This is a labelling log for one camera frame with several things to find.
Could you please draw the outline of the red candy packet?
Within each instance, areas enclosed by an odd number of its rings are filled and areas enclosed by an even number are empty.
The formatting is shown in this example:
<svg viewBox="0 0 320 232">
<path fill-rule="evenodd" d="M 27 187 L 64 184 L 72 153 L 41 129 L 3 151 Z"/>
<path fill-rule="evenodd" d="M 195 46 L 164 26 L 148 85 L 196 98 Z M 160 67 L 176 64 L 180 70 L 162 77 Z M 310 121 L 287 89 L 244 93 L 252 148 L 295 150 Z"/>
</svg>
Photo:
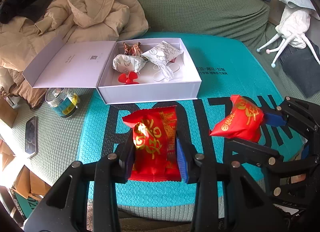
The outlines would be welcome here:
<svg viewBox="0 0 320 232">
<path fill-rule="evenodd" d="M 217 123 L 209 135 L 259 142 L 264 121 L 262 109 L 240 95 L 232 95 L 230 100 L 233 103 L 230 114 Z"/>
<path fill-rule="evenodd" d="M 129 179 L 140 182 L 181 181 L 176 156 L 176 107 L 138 110 L 122 120 L 132 129 L 136 148 Z"/>
</svg>

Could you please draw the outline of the red plastic propeller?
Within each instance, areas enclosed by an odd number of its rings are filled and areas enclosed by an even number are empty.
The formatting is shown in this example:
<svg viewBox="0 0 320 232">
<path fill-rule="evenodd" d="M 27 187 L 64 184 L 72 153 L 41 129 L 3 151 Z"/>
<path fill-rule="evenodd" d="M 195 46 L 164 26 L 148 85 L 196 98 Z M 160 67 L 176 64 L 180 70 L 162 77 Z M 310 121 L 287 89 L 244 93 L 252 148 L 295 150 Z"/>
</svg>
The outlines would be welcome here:
<svg viewBox="0 0 320 232">
<path fill-rule="evenodd" d="M 139 84 L 139 82 L 136 81 L 137 79 L 138 75 L 136 72 L 129 72 L 128 74 L 121 73 L 121 75 L 118 77 L 118 81 L 125 85 Z"/>
</svg>

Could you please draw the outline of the teal foam mailer bag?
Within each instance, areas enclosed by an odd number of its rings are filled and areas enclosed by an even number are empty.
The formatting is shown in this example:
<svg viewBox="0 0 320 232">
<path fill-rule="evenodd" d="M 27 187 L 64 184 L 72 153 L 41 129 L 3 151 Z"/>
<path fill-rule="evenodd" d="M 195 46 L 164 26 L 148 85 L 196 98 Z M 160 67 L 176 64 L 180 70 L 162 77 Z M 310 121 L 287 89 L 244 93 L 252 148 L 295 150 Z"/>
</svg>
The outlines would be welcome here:
<svg viewBox="0 0 320 232">
<path fill-rule="evenodd" d="M 210 130 L 232 108 L 229 98 L 238 94 L 258 106 L 275 108 L 282 96 L 257 57 L 237 40 L 211 35 L 180 34 L 201 77 L 196 100 L 179 101 L 176 106 L 178 129 L 198 152 L 203 146 L 223 158 L 224 139 L 211 137 Z M 129 127 L 122 118 L 153 103 L 106 105 L 94 92 L 85 116 L 76 159 L 95 162 L 125 142 Z M 192 204 L 196 186 L 183 182 L 138 182 L 117 184 L 117 202 L 131 207 L 175 207 Z"/>
</svg>

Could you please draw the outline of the dark grey cloth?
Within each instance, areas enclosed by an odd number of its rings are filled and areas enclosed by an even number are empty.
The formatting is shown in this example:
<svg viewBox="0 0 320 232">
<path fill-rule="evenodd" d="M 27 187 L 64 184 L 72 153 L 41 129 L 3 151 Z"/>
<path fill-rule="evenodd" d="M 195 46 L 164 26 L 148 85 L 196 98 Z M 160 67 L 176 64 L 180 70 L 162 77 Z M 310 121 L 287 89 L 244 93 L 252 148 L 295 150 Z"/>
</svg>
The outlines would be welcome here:
<svg viewBox="0 0 320 232">
<path fill-rule="evenodd" d="M 297 49 L 288 45 L 279 60 L 284 73 L 307 98 L 319 92 L 319 64 L 309 47 Z"/>
</svg>

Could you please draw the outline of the glass jar blue label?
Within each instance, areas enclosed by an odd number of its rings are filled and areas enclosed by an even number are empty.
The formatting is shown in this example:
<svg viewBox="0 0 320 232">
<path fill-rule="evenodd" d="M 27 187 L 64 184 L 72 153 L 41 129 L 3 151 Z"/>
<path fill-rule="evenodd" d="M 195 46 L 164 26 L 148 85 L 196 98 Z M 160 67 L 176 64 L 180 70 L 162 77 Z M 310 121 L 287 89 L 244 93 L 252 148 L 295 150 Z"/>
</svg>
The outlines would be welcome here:
<svg viewBox="0 0 320 232">
<path fill-rule="evenodd" d="M 45 101 L 58 116 L 68 118 L 78 109 L 80 98 L 71 88 L 49 88 Z"/>
</svg>

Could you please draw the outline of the white open gift box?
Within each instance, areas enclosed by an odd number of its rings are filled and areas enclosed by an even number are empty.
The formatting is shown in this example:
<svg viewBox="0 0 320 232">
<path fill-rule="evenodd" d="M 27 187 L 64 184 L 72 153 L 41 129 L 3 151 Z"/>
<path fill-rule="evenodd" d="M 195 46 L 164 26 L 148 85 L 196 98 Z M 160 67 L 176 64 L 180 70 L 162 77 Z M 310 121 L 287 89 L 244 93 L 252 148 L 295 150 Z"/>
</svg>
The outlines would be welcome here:
<svg viewBox="0 0 320 232">
<path fill-rule="evenodd" d="M 64 44 L 56 37 L 23 76 L 33 88 L 95 88 L 106 104 L 195 99 L 202 82 L 180 38 Z"/>
</svg>

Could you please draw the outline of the white patterned snack packet left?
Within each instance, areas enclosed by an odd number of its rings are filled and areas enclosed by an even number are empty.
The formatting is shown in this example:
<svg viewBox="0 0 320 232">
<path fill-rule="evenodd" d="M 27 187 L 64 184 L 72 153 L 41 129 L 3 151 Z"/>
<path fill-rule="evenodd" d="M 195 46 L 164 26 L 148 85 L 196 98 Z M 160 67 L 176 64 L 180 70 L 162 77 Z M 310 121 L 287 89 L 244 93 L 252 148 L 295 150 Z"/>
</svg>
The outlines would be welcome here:
<svg viewBox="0 0 320 232">
<path fill-rule="evenodd" d="M 148 61 L 140 56 L 118 54 L 112 62 L 114 70 L 128 74 L 129 72 L 140 72 Z"/>
</svg>

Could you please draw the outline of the white patterned snack packet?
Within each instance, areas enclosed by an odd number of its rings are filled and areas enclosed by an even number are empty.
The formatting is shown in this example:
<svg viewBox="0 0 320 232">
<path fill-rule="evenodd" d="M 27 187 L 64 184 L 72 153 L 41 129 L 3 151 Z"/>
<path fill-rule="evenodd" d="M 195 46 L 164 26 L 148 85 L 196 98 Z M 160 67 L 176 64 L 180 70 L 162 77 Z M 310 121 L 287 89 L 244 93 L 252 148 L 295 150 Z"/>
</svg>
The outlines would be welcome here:
<svg viewBox="0 0 320 232">
<path fill-rule="evenodd" d="M 152 49 L 142 53 L 141 56 L 157 66 L 166 66 L 167 63 L 182 53 L 182 50 L 175 48 L 166 41 L 162 41 Z"/>
<path fill-rule="evenodd" d="M 129 72 L 140 72 L 148 61 L 140 56 L 118 54 L 112 62 L 114 70 L 128 74 Z"/>
</svg>

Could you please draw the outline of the black smartphone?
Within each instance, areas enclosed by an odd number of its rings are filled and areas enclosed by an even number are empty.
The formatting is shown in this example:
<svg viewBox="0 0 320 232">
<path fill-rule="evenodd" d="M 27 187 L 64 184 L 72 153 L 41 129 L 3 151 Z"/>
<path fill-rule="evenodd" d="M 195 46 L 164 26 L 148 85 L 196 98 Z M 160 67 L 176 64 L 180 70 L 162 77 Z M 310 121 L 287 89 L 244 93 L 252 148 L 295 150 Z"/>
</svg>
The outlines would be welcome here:
<svg viewBox="0 0 320 232">
<path fill-rule="evenodd" d="M 25 153 L 29 158 L 33 157 L 38 152 L 38 118 L 33 116 L 25 125 Z"/>
</svg>

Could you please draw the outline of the brown foil candy wrapper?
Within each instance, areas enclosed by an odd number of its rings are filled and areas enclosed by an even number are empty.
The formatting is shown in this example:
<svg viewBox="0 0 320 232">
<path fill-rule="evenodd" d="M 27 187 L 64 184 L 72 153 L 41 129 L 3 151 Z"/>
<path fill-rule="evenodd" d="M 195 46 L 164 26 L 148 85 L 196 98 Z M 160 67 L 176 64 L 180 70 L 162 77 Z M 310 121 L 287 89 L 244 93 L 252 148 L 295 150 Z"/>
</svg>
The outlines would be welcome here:
<svg viewBox="0 0 320 232">
<path fill-rule="evenodd" d="M 141 50 L 141 43 L 137 42 L 132 46 L 128 45 L 127 43 L 123 42 L 124 47 L 124 54 L 131 55 L 131 56 L 141 56 L 143 51 Z"/>
</svg>

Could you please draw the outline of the white patterned snack packet right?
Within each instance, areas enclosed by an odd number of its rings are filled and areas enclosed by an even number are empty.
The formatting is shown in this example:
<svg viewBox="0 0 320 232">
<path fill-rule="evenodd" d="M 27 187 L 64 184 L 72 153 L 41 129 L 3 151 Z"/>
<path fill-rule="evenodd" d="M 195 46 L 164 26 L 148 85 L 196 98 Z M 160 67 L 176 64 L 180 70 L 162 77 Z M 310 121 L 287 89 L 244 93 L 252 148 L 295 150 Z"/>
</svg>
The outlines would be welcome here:
<svg viewBox="0 0 320 232">
<path fill-rule="evenodd" d="M 182 50 L 175 48 L 166 41 L 162 41 L 152 49 L 142 53 L 141 56 L 157 66 L 166 66 L 167 63 L 182 53 Z"/>
</svg>

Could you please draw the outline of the beige puffer jacket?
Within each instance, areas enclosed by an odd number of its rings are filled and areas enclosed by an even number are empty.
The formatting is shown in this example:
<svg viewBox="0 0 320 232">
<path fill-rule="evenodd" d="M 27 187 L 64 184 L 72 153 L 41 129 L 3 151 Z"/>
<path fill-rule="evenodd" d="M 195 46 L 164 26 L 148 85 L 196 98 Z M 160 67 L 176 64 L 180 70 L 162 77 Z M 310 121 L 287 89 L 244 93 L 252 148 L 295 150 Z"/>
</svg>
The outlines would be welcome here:
<svg viewBox="0 0 320 232">
<path fill-rule="evenodd" d="M 38 22 L 1 25 L 1 90 L 38 108 L 48 88 L 96 88 L 115 43 L 148 28 L 138 0 L 54 0 Z"/>
</svg>

